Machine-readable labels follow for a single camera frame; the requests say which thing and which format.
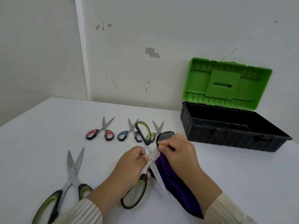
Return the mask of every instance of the wall stain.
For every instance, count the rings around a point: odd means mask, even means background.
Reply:
[[[236,48],[234,51],[236,51],[237,49],[238,49],[238,48]],[[233,51],[233,52],[234,52],[234,51]],[[230,54],[232,54],[233,52],[231,52]]]
[[[159,58],[160,59],[160,55],[159,53],[155,52],[154,48],[145,48],[145,54],[148,54],[150,57],[153,58]]]
[[[117,86],[116,82],[114,82],[113,78],[110,77],[110,79],[114,83],[115,87],[118,88],[118,86]]]

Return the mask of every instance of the sleeve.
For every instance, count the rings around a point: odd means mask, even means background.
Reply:
[[[257,224],[225,193],[220,194],[208,207],[204,221],[206,224]]]
[[[53,222],[53,224],[73,223],[102,224],[103,218],[101,211],[94,203],[85,198]]]

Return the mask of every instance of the white wall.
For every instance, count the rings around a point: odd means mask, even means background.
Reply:
[[[0,126],[51,96],[87,99],[75,0],[0,0]]]
[[[82,2],[93,100],[180,110],[192,57],[272,68],[256,111],[299,142],[299,0]]]

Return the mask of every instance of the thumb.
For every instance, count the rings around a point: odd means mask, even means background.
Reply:
[[[144,168],[147,162],[150,160],[150,156],[148,154],[144,154],[139,159],[137,159],[137,163]]]
[[[158,149],[166,156],[168,160],[173,156],[174,151],[172,151],[168,146],[159,145]]]

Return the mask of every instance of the tabletop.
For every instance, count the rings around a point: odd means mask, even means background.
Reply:
[[[115,117],[106,141],[101,132],[95,139],[85,135]],[[129,130],[128,118],[137,118],[155,132],[184,134],[179,111],[116,105],[65,98],[49,98],[0,127],[0,220],[1,223],[31,223],[43,201],[67,180],[67,152],[77,159],[85,147],[78,172],[82,183],[96,188],[112,172],[121,155],[135,145],[131,133],[123,142],[119,132]],[[258,223],[299,222],[299,145],[287,141],[277,152],[193,142],[202,169],[248,215]],[[70,186],[61,212],[78,202],[77,189]],[[203,223],[188,214],[171,195],[169,200],[151,179],[141,203],[125,210],[120,203],[110,211],[106,223]]]

